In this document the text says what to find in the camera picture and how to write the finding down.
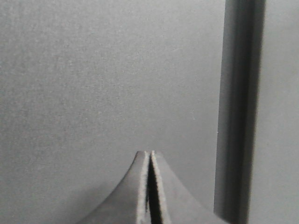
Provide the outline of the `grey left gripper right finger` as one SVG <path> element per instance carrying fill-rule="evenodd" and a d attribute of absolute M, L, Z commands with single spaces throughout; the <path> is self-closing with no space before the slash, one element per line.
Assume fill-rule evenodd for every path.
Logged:
<path fill-rule="evenodd" d="M 150 154 L 149 207 L 153 224 L 224 224 L 187 190 L 159 152 Z"/>

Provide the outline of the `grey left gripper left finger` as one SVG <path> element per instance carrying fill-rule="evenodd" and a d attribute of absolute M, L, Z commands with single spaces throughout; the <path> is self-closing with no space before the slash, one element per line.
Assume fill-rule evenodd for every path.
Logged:
<path fill-rule="evenodd" d="M 138 151 L 128 171 L 111 194 L 80 224 L 148 224 L 150 155 Z"/>

